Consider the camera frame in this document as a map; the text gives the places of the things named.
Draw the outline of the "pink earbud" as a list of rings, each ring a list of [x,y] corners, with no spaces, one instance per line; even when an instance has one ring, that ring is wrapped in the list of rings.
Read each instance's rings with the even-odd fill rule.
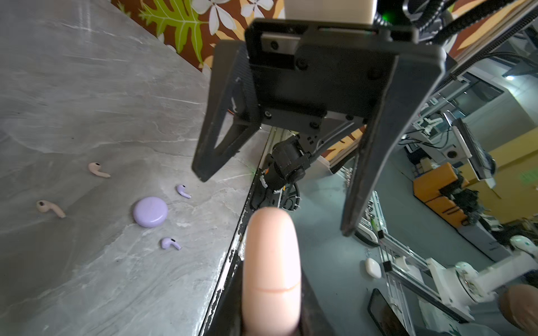
[[[39,200],[36,202],[36,208],[41,213],[46,213],[49,211],[53,211],[55,215],[59,218],[65,218],[66,214],[65,212],[55,203],[46,201],[46,200]]]
[[[102,165],[99,162],[91,162],[88,164],[88,170],[95,176],[99,176],[105,179],[111,178],[112,176],[106,172],[102,172]]]

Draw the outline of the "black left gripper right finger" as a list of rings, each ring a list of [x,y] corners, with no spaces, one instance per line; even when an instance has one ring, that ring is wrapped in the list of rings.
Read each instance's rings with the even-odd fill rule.
[[[335,330],[329,323],[304,272],[302,273],[301,278],[301,316],[299,321],[299,335],[336,335]]]

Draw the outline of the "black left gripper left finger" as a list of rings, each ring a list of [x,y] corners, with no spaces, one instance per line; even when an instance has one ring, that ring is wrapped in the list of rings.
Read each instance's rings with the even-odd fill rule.
[[[240,261],[224,288],[206,335],[242,335],[242,276],[243,262]]]

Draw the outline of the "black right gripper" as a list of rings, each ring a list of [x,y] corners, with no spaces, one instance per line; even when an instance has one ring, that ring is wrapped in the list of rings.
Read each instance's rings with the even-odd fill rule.
[[[417,34],[409,27],[253,21],[246,43],[226,40],[215,48],[192,170],[208,181],[259,130],[262,117],[273,122],[282,115],[288,129],[298,114],[314,123],[329,112],[365,119],[340,226],[343,236],[353,235],[389,155],[445,73],[445,51],[418,43]]]

